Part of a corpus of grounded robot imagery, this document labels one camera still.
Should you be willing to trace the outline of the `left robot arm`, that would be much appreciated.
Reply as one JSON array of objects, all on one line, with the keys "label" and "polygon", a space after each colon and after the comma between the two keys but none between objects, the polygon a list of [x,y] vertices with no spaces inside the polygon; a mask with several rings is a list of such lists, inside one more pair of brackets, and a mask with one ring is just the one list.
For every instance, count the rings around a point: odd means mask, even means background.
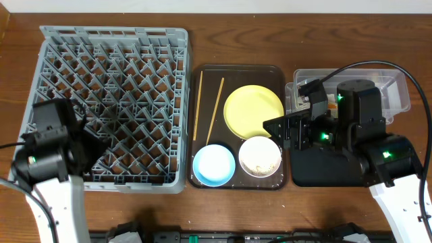
[{"label": "left robot arm", "polygon": [[21,135],[11,173],[32,209],[41,242],[90,242],[84,209],[84,175],[107,144],[84,129],[71,99],[32,106],[36,129]]}]

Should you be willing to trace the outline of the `white bowl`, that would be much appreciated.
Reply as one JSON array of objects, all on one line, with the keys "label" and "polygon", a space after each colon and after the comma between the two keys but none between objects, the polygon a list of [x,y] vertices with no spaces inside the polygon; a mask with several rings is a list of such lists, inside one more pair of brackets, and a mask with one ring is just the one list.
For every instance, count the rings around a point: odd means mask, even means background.
[{"label": "white bowl", "polygon": [[281,150],[274,141],[263,136],[246,140],[240,147],[238,158],[242,169],[255,178],[272,176],[281,165]]}]

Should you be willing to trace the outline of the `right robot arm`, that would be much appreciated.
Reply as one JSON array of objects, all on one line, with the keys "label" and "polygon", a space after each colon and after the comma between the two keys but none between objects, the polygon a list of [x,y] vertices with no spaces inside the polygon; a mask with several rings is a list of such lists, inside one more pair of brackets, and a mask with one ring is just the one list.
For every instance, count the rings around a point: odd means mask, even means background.
[{"label": "right robot arm", "polygon": [[328,108],[322,81],[298,90],[310,107],[264,121],[263,127],[290,152],[298,186],[364,186],[383,211],[397,242],[431,239],[431,201],[425,166],[412,143],[388,133],[381,92],[370,80],[348,80],[336,88],[337,117]]}]

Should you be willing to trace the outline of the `wooden chopstick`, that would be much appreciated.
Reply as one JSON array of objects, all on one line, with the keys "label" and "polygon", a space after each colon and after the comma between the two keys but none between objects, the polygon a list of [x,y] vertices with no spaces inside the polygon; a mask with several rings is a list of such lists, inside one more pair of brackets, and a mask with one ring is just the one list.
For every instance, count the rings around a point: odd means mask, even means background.
[{"label": "wooden chopstick", "polygon": [[218,106],[219,106],[219,101],[220,101],[221,93],[222,93],[222,90],[223,90],[224,81],[225,81],[225,78],[222,77],[220,85],[219,85],[219,90],[218,90],[218,93],[217,93],[217,97],[216,97],[216,100],[215,100],[215,106],[213,108],[211,123],[210,123],[210,126],[209,126],[209,131],[208,131],[207,139],[206,139],[206,145],[209,144],[209,140],[210,140],[210,137],[211,137],[211,132],[212,132],[213,124],[214,124],[214,121],[215,121],[215,116],[217,114],[217,109],[218,109]]},{"label": "wooden chopstick", "polygon": [[194,119],[194,133],[193,133],[193,141],[196,140],[197,132],[198,132],[198,120],[199,120],[199,111],[200,111],[200,98],[202,92],[203,85],[203,71],[200,72],[200,79],[198,85],[198,94],[197,94],[197,102],[196,102],[196,114]]}]

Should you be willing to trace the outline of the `green snack wrapper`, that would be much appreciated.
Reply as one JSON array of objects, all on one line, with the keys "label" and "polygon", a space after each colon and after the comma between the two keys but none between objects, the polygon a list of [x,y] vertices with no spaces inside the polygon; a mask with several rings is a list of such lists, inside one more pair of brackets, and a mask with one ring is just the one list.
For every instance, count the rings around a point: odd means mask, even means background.
[{"label": "green snack wrapper", "polygon": [[336,101],[336,97],[334,94],[328,94],[328,109],[337,109],[338,108],[338,102]]}]

